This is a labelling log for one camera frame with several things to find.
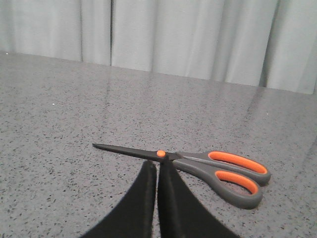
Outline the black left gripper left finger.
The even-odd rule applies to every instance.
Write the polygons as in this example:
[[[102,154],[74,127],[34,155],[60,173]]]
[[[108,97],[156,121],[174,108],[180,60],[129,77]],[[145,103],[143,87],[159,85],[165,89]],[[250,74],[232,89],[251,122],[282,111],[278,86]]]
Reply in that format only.
[[[84,238],[150,238],[156,198],[157,171],[145,161],[121,201]]]

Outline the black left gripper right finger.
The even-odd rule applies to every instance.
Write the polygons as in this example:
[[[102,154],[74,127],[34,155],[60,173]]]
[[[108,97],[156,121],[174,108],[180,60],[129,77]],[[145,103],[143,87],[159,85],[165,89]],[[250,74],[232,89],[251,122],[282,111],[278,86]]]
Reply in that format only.
[[[237,238],[193,195],[173,163],[160,164],[158,216],[162,238]]]

